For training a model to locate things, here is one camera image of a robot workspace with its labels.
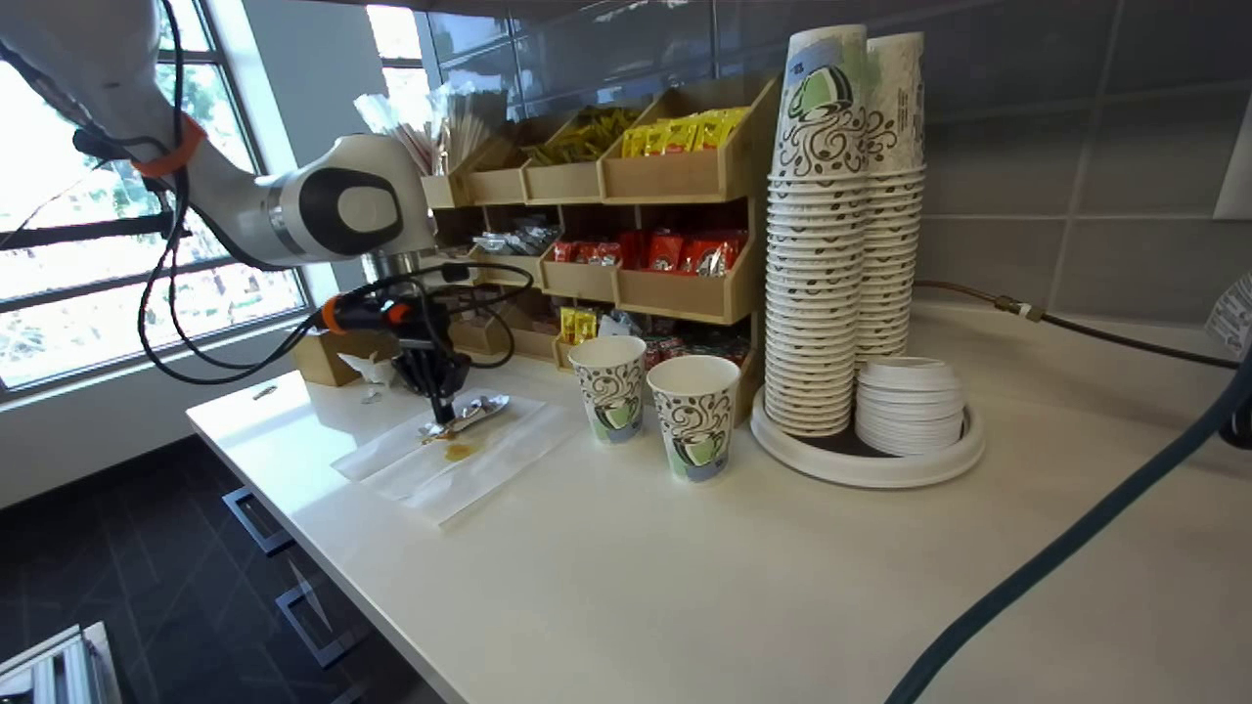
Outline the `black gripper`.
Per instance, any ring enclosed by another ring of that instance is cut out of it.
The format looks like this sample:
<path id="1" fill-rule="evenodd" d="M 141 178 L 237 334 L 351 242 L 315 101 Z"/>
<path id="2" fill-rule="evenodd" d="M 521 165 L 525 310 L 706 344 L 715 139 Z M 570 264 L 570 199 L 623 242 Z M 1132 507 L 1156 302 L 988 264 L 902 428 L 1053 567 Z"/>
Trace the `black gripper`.
<path id="1" fill-rule="evenodd" d="M 452 310 L 432 286 L 388 276 L 329 295 L 319 310 L 325 332 L 388 332 L 398 344 L 398 376 L 432 398 L 432 432 L 452 428 L 453 393 L 471 376 L 471 358 L 452 340 Z"/>

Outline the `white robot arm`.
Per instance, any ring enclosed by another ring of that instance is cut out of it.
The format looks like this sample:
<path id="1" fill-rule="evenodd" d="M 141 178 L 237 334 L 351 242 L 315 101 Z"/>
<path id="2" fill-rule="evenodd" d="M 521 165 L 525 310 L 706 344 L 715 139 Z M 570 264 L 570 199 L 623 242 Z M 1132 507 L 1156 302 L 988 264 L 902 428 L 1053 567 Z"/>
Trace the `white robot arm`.
<path id="1" fill-rule="evenodd" d="M 184 53 L 173 0 L 0 0 L 0 45 L 24 79 L 109 160 L 169 196 L 169 247 L 154 276 L 173 263 L 187 209 L 259 268 L 418 254 L 435 242 L 424 160 L 398 128 L 338 136 L 304 168 L 263 178 L 184 110 L 184 65 L 173 65 L 173 91 L 156 84 L 162 33 Z"/>

